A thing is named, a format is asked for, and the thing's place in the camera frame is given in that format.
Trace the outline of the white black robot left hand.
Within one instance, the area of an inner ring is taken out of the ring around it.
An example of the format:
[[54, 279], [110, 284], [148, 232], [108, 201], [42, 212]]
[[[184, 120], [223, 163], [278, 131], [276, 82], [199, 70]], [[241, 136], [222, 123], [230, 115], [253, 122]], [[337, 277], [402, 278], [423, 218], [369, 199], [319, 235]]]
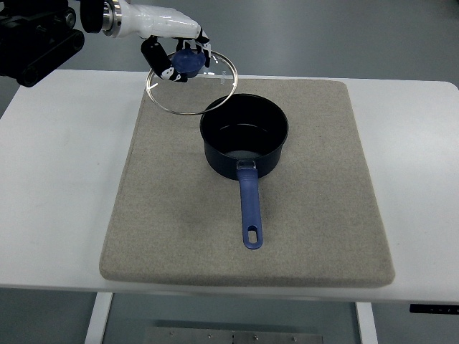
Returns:
[[208, 67], [211, 59], [211, 44], [202, 27], [189, 16], [173, 9], [153, 5], [135, 5], [129, 1], [104, 1], [101, 29], [112, 38], [137, 34], [144, 39], [141, 52], [151, 69], [163, 80], [186, 82], [188, 75], [175, 68], [159, 37], [172, 38], [178, 42], [176, 51], [189, 48], [193, 40], [197, 54], [204, 57]]

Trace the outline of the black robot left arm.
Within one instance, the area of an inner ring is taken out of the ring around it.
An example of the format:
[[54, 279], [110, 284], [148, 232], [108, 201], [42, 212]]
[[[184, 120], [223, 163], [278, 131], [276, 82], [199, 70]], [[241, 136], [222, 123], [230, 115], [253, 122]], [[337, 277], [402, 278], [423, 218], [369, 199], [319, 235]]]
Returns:
[[74, 57], [84, 46], [84, 32], [103, 28], [104, 1], [81, 1], [80, 13], [68, 1], [1, 2], [1, 76], [33, 87]]

